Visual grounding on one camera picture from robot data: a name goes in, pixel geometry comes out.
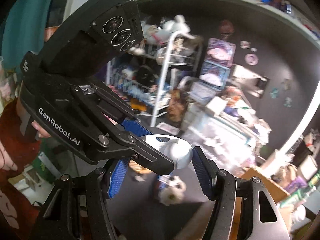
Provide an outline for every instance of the red fabric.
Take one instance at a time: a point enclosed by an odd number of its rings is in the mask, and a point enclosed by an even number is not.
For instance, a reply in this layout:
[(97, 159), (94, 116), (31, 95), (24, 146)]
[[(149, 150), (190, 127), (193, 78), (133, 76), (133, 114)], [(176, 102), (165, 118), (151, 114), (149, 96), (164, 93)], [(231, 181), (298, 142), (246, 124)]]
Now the red fabric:
[[(0, 118), (0, 141), (13, 162), (11, 164), (13, 169), (10, 170), (5, 170), (0, 166), (0, 194), (2, 194), (0, 204), (2, 207), (6, 207), (8, 204), (13, 206), (16, 212), (14, 215), (12, 212), (9, 215), (5, 214), (5, 211), (3, 211), (3, 215), (7, 221), (14, 220), (13, 223), (9, 223), (11, 226), (16, 223), (19, 225), (18, 229), (17, 226), (12, 229), (20, 239), (27, 240), (38, 215), (38, 210), (8, 182), (8, 179), (21, 174), (24, 166), (37, 157), (40, 142), (29, 143), (21, 134), (21, 121), (16, 112), (16, 103), (17, 99), (8, 104)], [(4, 199), (8, 199), (10, 203), (5, 203)]]

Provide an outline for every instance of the bolt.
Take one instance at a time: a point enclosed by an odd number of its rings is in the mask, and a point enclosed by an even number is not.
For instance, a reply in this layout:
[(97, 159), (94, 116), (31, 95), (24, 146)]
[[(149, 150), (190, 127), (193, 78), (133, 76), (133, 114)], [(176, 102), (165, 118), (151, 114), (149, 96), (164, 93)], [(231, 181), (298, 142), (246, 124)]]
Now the bolt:
[(131, 158), (134, 159), (134, 160), (136, 160), (136, 159), (139, 158), (139, 155), (137, 155), (136, 153), (135, 153), (135, 154), (132, 154)]
[(105, 137), (104, 135), (99, 135), (99, 141), (103, 144), (103, 145), (108, 145), (109, 144), (109, 140), (107, 137)]
[(227, 176), (227, 171), (225, 170), (219, 170), (218, 173), (221, 175), (221, 176)]
[(94, 173), (100, 175), (100, 174), (104, 173), (104, 168), (96, 168), (94, 170)]
[(260, 183), (261, 179), (258, 178), (258, 177), (252, 177), (252, 181), (255, 182), (255, 183)]
[(69, 179), (69, 175), (68, 175), (68, 174), (64, 174), (64, 175), (61, 176), (60, 179), (61, 179), (62, 181), (66, 181), (66, 180)]
[(128, 139), (130, 142), (136, 142), (135, 138), (133, 138), (131, 135), (128, 135)]

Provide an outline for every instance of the white light strip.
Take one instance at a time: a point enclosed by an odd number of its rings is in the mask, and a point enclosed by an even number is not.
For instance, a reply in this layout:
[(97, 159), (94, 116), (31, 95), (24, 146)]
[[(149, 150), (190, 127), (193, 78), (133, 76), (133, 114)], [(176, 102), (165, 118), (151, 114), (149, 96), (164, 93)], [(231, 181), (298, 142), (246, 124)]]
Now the white light strip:
[(292, 145), (298, 140), (299, 136), (304, 132), (307, 128), (308, 124), (310, 123), (312, 117), (315, 115), (316, 110), (320, 104), (320, 81), (316, 88), (316, 91), (313, 95), (313, 98), (309, 104), (309, 107), (304, 114), (303, 118), (301, 119), (300, 123), (298, 124), (297, 128), (294, 130), (292, 135), (289, 139), (285, 142), (285, 144), (281, 147), (277, 154), (284, 155), (287, 151), (290, 150)]

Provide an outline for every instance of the red sleeve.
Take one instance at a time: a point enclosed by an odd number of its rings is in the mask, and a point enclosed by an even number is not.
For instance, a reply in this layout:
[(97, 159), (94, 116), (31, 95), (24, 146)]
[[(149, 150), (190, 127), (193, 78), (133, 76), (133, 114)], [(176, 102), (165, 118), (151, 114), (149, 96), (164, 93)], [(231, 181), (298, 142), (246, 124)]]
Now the red sleeve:
[(21, 134), (16, 103), (8, 104), (0, 117), (0, 210), (20, 239), (28, 239), (38, 211), (8, 179), (36, 158), (40, 142), (29, 143)]

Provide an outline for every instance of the white metal rack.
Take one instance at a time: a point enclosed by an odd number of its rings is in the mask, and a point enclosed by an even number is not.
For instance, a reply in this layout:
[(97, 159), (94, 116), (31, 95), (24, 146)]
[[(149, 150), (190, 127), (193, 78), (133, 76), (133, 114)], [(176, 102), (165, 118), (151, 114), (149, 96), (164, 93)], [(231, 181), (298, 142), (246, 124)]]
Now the white metal rack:
[[(190, 34), (185, 34), (185, 33), (182, 33), (181, 31), (176, 31), (170, 36), (169, 41), (166, 44), (164, 44), (164, 46), (166, 47), (166, 53), (164, 55), (164, 60), (163, 60), (162, 67), (161, 67), (161, 73), (160, 73), (160, 77), (159, 77), (159, 83), (158, 83), (158, 88), (157, 88), (157, 93), (156, 93), (156, 98), (155, 98), (154, 103), (152, 102), (152, 100), (150, 100), (150, 97), (152, 95), (150, 93), (148, 93), (150, 88), (143, 86), (142, 84), (139, 84), (135, 80), (129, 80), (119, 73), (112, 74), (112, 68), (113, 68), (115, 61), (111, 60), (108, 63), (107, 75), (106, 75), (106, 83), (107, 84), (114, 85), (118, 89), (121, 89), (124, 93), (129, 94), (133, 98), (137, 98), (140, 101), (143, 101), (144, 103), (146, 103), (146, 105), (153, 107), (150, 127), (154, 127), (156, 125), (156, 119), (158, 117), (166, 114), (166, 112), (159, 113), (159, 111), (168, 107), (168, 98), (163, 99), (163, 95), (164, 95), (164, 93), (166, 93), (166, 91), (164, 90), (164, 85), (165, 85), (165, 80), (166, 80), (169, 68), (172, 67), (173, 65), (190, 66), (190, 67), (192, 67), (192, 71), (193, 71), (194, 75), (196, 74), (196, 70), (198, 67), (199, 60), (200, 60), (200, 55), (202, 52), (202, 44), (198, 44), (198, 46), (195, 49), (195, 52), (192, 55), (190, 55), (189, 57), (179, 55), (179, 54), (173, 54), (172, 53), (173, 44), (174, 44), (175, 39), (177, 37), (179, 37), (179, 38), (181, 37), (184, 39), (194, 39), (195, 38), (194, 36), (192, 36)], [(164, 48), (164, 46), (160, 46), (160, 45), (146, 46), (145, 47), (146, 52), (141, 56), (145, 57), (145, 58), (150, 58), (150, 59), (156, 60), (156, 52), (160, 48)], [(183, 59), (185, 59), (185, 60), (183, 60), (185, 62), (173, 62), (172, 61), (173, 56), (176, 58), (183, 58)]]

